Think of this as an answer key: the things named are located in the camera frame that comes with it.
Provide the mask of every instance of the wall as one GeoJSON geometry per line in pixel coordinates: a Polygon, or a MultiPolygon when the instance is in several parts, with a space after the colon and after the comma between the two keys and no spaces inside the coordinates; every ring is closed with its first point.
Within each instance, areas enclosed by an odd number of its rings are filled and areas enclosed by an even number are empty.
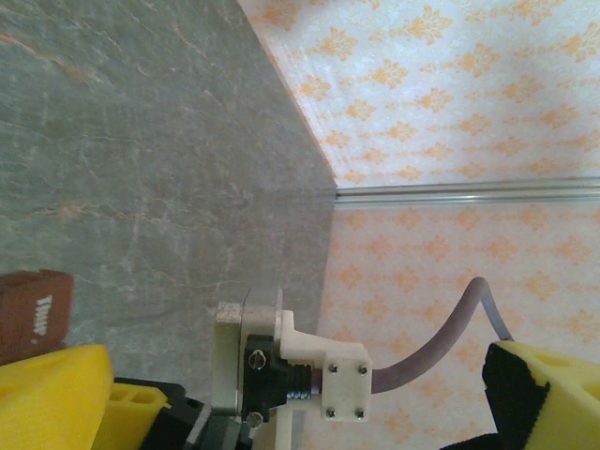
{"type": "MultiPolygon", "coordinates": [[[[600,363],[600,203],[337,210],[319,333],[364,342],[376,368],[408,356],[486,277],[516,340],[600,363]]],[[[436,449],[495,431],[481,380],[482,308],[440,364],[372,399],[368,424],[311,416],[306,449],[436,449]]]]}
{"type": "Polygon", "coordinates": [[[213,312],[317,325],[335,185],[234,0],[21,2],[0,30],[0,273],[76,277],[69,344],[207,399],[213,312]]]}
{"type": "Polygon", "coordinates": [[[341,188],[600,174],[595,0],[240,0],[341,188]]]}

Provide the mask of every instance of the yellow foam block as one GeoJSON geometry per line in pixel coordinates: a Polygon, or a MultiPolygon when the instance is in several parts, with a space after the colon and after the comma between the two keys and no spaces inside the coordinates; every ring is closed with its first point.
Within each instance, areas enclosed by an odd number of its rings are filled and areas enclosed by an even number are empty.
{"type": "Polygon", "coordinates": [[[525,450],[600,449],[600,365],[516,342],[498,342],[527,363],[549,392],[525,450]]]}
{"type": "Polygon", "coordinates": [[[0,367],[0,448],[89,450],[112,385],[101,345],[0,367]]]}
{"type": "Polygon", "coordinates": [[[116,382],[92,449],[138,450],[163,407],[170,405],[156,387],[116,382]]]}

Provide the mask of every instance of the black connector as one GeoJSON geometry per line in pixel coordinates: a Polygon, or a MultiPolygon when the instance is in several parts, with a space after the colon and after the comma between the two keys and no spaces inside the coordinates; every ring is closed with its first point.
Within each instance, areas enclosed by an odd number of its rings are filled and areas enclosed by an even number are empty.
{"type": "Polygon", "coordinates": [[[242,419],[269,422],[270,410],[288,399],[310,399],[312,367],[292,365],[275,355],[272,336],[250,335],[244,349],[242,419]]]}
{"type": "Polygon", "coordinates": [[[131,378],[115,378],[115,383],[156,387],[167,398],[171,408],[161,408],[140,450],[181,449],[194,428],[204,405],[186,397],[186,389],[172,382],[150,382],[131,378]]]}

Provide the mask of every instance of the orange floral pattern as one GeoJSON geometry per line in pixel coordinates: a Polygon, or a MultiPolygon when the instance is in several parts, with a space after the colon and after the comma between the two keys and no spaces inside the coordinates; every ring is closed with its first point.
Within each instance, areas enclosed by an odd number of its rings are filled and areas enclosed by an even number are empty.
{"type": "MultiPolygon", "coordinates": [[[[599,224],[590,202],[338,210],[319,333],[363,342],[384,367],[427,342],[480,275],[517,340],[600,362],[599,224]]],[[[332,432],[309,417],[306,434],[314,448],[358,450],[442,448],[493,431],[481,369],[494,339],[477,309],[438,366],[372,399],[369,423],[332,432]]]]}
{"type": "Polygon", "coordinates": [[[341,188],[598,176],[592,3],[240,0],[341,188]]]}

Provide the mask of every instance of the brown box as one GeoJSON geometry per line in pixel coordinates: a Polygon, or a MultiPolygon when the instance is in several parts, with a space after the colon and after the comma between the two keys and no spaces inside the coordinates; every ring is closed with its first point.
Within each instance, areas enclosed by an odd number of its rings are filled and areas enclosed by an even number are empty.
{"type": "Polygon", "coordinates": [[[0,365],[62,348],[73,277],[40,270],[0,277],[0,365]]]}

